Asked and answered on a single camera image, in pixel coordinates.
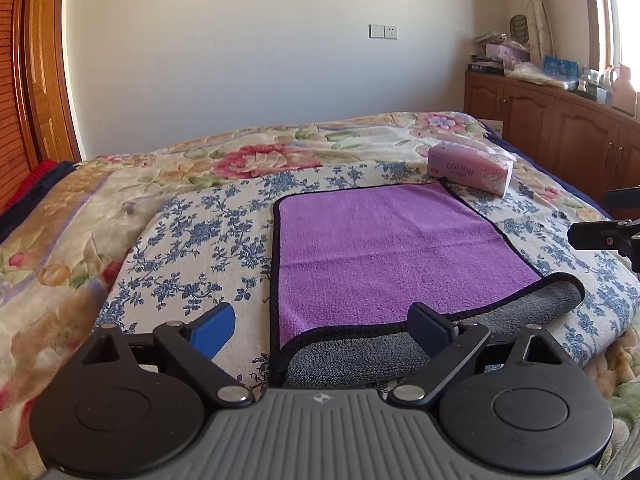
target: bed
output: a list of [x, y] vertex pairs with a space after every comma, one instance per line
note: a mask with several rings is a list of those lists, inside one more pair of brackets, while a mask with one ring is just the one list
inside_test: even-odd
[[[248, 128], [79, 164], [0, 245], [0, 476], [42, 471], [28, 430], [33, 399], [96, 322], [146, 332], [223, 300], [238, 304], [241, 329], [215, 361], [259, 394], [269, 369], [273, 203], [424, 183], [428, 149], [446, 139], [514, 151], [465, 114], [394, 113]], [[522, 154], [504, 199], [456, 192], [540, 273], [584, 283], [584, 301], [548, 329], [611, 398], [616, 431], [602, 467], [621, 476], [635, 466], [640, 416], [640, 283], [617, 255], [566, 243], [572, 222], [602, 212]]]

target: red fabric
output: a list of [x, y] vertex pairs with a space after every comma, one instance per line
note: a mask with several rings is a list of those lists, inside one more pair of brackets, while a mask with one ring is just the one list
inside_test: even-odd
[[37, 181], [39, 181], [43, 176], [45, 176], [50, 170], [53, 170], [58, 165], [55, 160], [51, 160], [50, 158], [46, 158], [43, 160], [35, 170], [31, 171], [30, 175], [22, 181], [18, 190], [14, 193], [14, 195], [9, 199], [4, 206], [3, 211], [9, 209], [13, 204], [18, 202], [23, 196], [27, 194], [27, 191], [30, 190]]

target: cabinet handle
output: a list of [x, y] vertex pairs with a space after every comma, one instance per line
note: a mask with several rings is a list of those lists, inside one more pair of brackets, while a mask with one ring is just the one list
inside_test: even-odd
[[620, 146], [618, 148], [618, 154], [616, 155], [616, 167], [613, 169], [615, 174], [618, 174], [618, 165], [620, 164], [620, 159], [622, 158], [623, 147]]
[[604, 158], [604, 167], [608, 168], [609, 167], [609, 154], [611, 153], [611, 148], [613, 147], [613, 142], [610, 142], [607, 145], [607, 155]]

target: wooden wardrobe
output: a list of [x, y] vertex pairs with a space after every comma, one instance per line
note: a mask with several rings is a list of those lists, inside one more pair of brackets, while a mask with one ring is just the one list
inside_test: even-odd
[[80, 160], [66, 94], [62, 0], [0, 0], [0, 210], [45, 158]]

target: black circular motor housing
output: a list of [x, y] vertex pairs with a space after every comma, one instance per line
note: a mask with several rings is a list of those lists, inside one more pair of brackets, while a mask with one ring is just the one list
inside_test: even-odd
[[552, 474], [597, 464], [613, 416], [574, 364], [516, 361], [452, 386], [440, 425], [463, 452], [495, 468]]
[[198, 436], [204, 406], [182, 381], [142, 370], [132, 356], [80, 359], [60, 370], [31, 412], [46, 465], [83, 478], [126, 478], [168, 462]]

